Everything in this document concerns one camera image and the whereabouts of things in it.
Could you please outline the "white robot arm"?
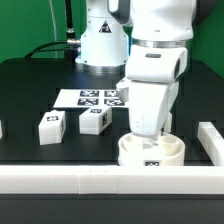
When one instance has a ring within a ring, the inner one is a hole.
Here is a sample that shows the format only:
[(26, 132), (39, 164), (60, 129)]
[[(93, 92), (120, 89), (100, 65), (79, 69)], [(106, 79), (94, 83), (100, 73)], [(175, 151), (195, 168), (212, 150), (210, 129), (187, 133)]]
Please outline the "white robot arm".
[(125, 70), (117, 91), (129, 103), (133, 134), (160, 135), (188, 64), (193, 27), (218, 1), (86, 0), (87, 27), (77, 62), (94, 72)]

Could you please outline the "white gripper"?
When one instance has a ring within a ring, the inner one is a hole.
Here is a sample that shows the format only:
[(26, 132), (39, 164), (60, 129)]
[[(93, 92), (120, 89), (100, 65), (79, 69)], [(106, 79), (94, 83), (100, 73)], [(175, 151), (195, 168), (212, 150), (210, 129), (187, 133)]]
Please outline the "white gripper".
[(156, 139), (178, 95), (178, 78), (187, 67), (188, 50), (131, 46), (125, 77), (116, 84), (128, 103), (134, 135)]

